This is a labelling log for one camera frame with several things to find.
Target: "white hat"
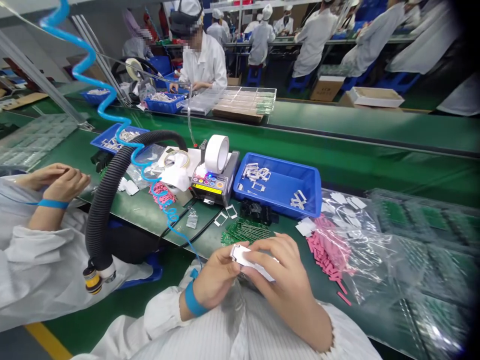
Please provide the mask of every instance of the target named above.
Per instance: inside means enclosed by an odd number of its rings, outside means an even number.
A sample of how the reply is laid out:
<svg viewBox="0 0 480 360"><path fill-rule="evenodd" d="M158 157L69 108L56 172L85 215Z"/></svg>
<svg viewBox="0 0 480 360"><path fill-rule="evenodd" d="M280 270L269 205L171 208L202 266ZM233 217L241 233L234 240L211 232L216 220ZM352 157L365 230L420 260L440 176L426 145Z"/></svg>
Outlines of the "white hat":
<svg viewBox="0 0 480 360"><path fill-rule="evenodd" d="M196 16L201 9L202 7L200 6L199 0L182 0L181 2L181 12L184 14Z"/></svg>
<svg viewBox="0 0 480 360"><path fill-rule="evenodd" d="M224 13L221 12L219 9L214 8L213 12L211 13L214 19L221 19L224 17Z"/></svg>
<svg viewBox="0 0 480 360"><path fill-rule="evenodd" d="M261 11L261 13L263 14L263 20L267 21L268 19L270 19L273 12L274 10L272 9L272 5L268 4L267 6L265 6Z"/></svg>

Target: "white plastic part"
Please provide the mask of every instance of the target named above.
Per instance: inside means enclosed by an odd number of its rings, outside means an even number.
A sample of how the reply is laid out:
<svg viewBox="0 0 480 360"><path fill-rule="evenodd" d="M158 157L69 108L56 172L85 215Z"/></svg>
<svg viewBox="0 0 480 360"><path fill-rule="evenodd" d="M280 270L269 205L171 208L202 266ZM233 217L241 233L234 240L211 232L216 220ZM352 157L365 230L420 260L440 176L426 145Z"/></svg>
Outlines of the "white plastic part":
<svg viewBox="0 0 480 360"><path fill-rule="evenodd" d="M244 253L247 253L249 251L251 251L251 250L248 247L244 247L244 246L241 246L241 245L234 245L231 248L230 257L234 262L239 263L242 266L247 266L247 267L250 267L250 268L254 268L260 274L262 274L263 277L265 279L267 279L269 282L275 281L275 279L270 276L270 274L264 269L263 266L258 265L258 264L253 263L253 262L250 262L250 261L248 261L247 259L244 258Z"/></svg>
<svg viewBox="0 0 480 360"><path fill-rule="evenodd" d="M229 209L233 209L233 212L235 214L230 215ZM235 207L233 205L230 205L230 206L226 207L225 210L226 210L226 213L228 214L228 216L230 217L230 219L235 219L238 216L237 210L235 210Z"/></svg>
<svg viewBox="0 0 480 360"><path fill-rule="evenodd" d="M221 223L219 223L217 220L219 219L219 217L223 217L223 221ZM218 216L215 218L214 220L214 224L217 226L217 227L221 227L228 219L229 217L227 215L224 214L224 212L222 211L221 213L218 214Z"/></svg>

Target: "white tape roll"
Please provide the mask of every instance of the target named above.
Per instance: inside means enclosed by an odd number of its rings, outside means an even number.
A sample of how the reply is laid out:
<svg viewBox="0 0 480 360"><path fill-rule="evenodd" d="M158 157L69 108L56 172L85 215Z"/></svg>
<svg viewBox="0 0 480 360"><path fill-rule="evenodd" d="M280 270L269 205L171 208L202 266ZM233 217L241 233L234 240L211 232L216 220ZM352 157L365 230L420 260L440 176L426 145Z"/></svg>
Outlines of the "white tape roll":
<svg viewBox="0 0 480 360"><path fill-rule="evenodd" d="M205 167L209 172L220 174L227 165L230 141L228 136L212 135L205 150Z"/></svg>

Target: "gray floor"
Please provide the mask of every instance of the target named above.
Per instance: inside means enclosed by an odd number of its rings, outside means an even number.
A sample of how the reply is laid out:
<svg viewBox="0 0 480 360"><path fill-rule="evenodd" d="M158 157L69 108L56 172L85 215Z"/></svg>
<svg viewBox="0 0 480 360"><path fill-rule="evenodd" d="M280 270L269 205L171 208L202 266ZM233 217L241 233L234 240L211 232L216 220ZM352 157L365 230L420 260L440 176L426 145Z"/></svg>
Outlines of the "gray floor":
<svg viewBox="0 0 480 360"><path fill-rule="evenodd" d="M0 332L0 359L52 360L23 326Z"/></svg>

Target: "blue spiral tube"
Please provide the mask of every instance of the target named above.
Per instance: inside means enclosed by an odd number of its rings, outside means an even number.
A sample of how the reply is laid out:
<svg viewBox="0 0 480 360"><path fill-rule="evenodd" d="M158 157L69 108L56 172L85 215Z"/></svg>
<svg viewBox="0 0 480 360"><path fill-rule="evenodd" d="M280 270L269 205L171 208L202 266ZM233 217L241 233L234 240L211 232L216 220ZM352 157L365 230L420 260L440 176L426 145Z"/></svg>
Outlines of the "blue spiral tube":
<svg viewBox="0 0 480 360"><path fill-rule="evenodd" d="M72 72L71 72L72 75L79 81L82 81L82 82L87 83L87 84L91 84L91 85L96 86L98 88L108 89L110 91L110 94L108 95L108 97L105 100L103 100L101 102L101 104L98 106L98 110L97 110L98 114L103 119L110 120L110 121L115 122L115 123L122 123L122 125L118 128L118 130L115 134L116 141L119 144L122 144L123 146L129 146L129 147L134 147L135 148L135 150L131 154L131 162L132 162L132 164L141 168L142 178L144 180L148 181L148 182L151 182L152 184L161 181L162 180L161 177L158 178L158 179L149 179L149 178L145 177L145 174L144 174L145 168L151 166L153 161L149 162L149 163L139 163L135 160L135 157L139 154L139 152L142 151L142 149L145 147L145 145L142 144L142 143L130 143L130 142L126 142L126 141L123 141L122 139L120 139L120 134L122 133L122 131L125 130L126 127L130 126L130 124L132 123L130 121L130 119L127 118L127 117L122 117L122 116L113 116L113 115L107 114L105 112L105 109L117 97L117 92L115 91L114 87L107 84L107 83L104 83L102 81L92 79L92 78L89 78L89 77L86 77L86 76L82 75L83 72L85 72L90 66L92 66L94 64L95 59L97 58L97 54L95 53L95 50L88 43L86 43L83 39L57 28L57 26L59 24L61 24L67 18L69 12L70 12L70 6L69 6L69 3L68 3L68 0L60 0L60 6L57 9L55 9L50 15L41 19L40 27L43 30L45 30L46 32L52 34L53 36L56 36L56 37L58 37L60 39L63 39L63 40L66 40L66 41L68 41L72 44L75 44L75 45L79 46L80 48L85 49L87 51L88 55L82 61L80 61L77 65L75 65L73 67ZM154 191L153 186L151 187L151 192L154 196L157 197L159 204L161 203L160 202L160 197L168 194L168 191L162 191L160 193L156 193ZM168 219L168 228L172 232L174 232L175 234L179 235L180 237L184 238L187 241L187 243L190 245L191 249L195 253L196 258L198 259L198 262L200 263L200 266L202 266L202 262L200 261L200 257L198 255L197 251L195 250L195 248L193 247L192 243L190 242L190 239L187 236L185 236L184 234L182 234L181 232L176 231L172 227L172 223L176 222L179 219L179 217L177 215L177 209L175 209L175 208L171 208L169 210L166 209L172 203L173 203L172 200L167 200L165 203L162 203L162 205L163 205L162 210L166 214L167 219Z"/></svg>

